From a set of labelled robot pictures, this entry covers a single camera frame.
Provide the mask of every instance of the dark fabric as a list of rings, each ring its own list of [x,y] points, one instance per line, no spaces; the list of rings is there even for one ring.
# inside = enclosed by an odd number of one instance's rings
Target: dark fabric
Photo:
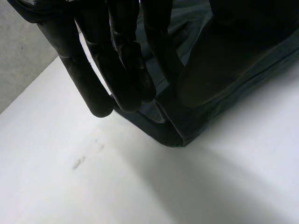
[[[171,18],[170,31],[177,43],[178,54],[186,63],[192,45],[212,12],[207,0],[177,0]],[[157,86],[154,103],[143,105],[134,114],[117,112],[163,145],[184,147],[199,136],[222,112],[247,96],[270,76],[279,74],[299,59],[299,30],[277,45],[265,58],[256,63],[224,94],[197,108],[183,106],[176,96],[174,83],[168,85],[151,57],[141,22],[137,37],[143,46],[148,69]]]
[[[97,0],[7,0],[11,6],[28,22],[40,23],[63,14],[74,14]]]

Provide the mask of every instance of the white table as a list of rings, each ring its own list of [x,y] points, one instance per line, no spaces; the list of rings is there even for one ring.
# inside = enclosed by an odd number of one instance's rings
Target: white table
[[[0,223],[298,224],[298,72],[173,149],[91,115],[56,59],[0,115]]]

